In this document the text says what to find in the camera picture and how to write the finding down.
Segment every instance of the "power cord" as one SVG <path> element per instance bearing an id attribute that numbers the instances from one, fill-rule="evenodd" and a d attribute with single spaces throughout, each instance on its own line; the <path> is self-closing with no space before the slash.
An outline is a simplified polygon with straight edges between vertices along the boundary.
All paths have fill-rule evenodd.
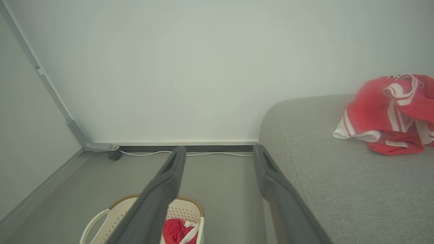
<path id="1" fill-rule="evenodd" d="M 172 151 L 158 151 L 158 152 L 153 152 L 153 153 L 149 153 L 149 154 L 132 154 L 132 153 L 124 152 L 121 150 L 120 150 L 120 152 L 125 153 L 127 155 L 135 156 L 135 157 L 149 156 L 149 155 L 153 155 L 153 154 L 157 154 L 157 153 L 161 153 L 161 152 L 172 153 Z M 201 154 L 187 154 L 187 157 L 204 156 L 204 155 L 210 155 L 210 154 L 227 154 L 227 155 L 234 155 L 234 156 L 247 157 L 247 158 L 253 157 L 252 155 L 242 155 L 242 154 L 237 154 L 237 153 L 232 153 L 232 152 L 207 152 L 207 153 L 201 153 Z"/>

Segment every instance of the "black wheel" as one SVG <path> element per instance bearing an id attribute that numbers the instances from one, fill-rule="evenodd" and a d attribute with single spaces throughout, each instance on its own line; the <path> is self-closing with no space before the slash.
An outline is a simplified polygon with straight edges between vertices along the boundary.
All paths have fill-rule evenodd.
<path id="1" fill-rule="evenodd" d="M 122 152 L 119 150 L 109 152 L 108 154 L 108 158 L 113 161 L 118 161 L 122 157 Z"/>

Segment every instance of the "baseboard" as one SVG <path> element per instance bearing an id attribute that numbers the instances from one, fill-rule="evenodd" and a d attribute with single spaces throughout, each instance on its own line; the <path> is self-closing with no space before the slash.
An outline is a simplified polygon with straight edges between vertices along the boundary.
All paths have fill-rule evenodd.
<path id="1" fill-rule="evenodd" d="M 240 146 L 255 145 L 258 140 L 251 141 L 178 141 L 178 142 L 134 142 L 134 141 L 96 141 L 119 146 Z"/>
<path id="2" fill-rule="evenodd" d="M 176 146 L 120 146 L 124 152 L 173 151 Z M 187 152 L 253 152 L 252 145 L 185 146 Z"/>
<path id="3" fill-rule="evenodd" d="M 0 221 L 0 243 L 3 243 L 54 190 L 78 169 L 90 154 L 83 153 L 80 149 L 8 213 Z"/>

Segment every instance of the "gray sofa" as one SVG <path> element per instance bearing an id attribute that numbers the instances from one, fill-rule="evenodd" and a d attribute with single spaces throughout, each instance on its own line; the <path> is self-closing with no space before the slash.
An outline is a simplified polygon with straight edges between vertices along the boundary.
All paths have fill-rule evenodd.
<path id="1" fill-rule="evenodd" d="M 293 99 L 262 121 L 264 145 L 334 243 L 434 243 L 434 148 L 384 156 L 332 136 L 355 95 Z M 268 243 L 275 243 L 264 204 Z"/>

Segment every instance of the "laundry basket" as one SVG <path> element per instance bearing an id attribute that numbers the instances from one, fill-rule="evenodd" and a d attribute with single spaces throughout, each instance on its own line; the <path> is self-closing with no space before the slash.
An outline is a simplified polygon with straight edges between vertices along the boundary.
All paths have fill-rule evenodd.
<path id="1" fill-rule="evenodd" d="M 87 244 L 86 239 L 91 228 L 94 224 L 103 216 L 105 221 L 99 228 L 96 235 L 89 242 L 90 244 L 104 244 L 109 239 L 110 235 L 117 227 L 119 222 L 137 200 L 139 195 L 131 195 L 124 197 L 113 204 L 111 207 L 101 211 L 87 224 L 80 239 L 80 244 Z M 171 218 L 179 218 L 184 221 L 190 221 L 199 224 L 199 230 L 197 231 L 196 244 L 203 244 L 205 240 L 204 236 L 204 224 L 205 214 L 204 209 L 198 201 L 193 198 L 178 196 L 173 202 L 169 204 L 166 220 Z M 163 237 L 161 237 L 160 244 L 164 243 Z"/>

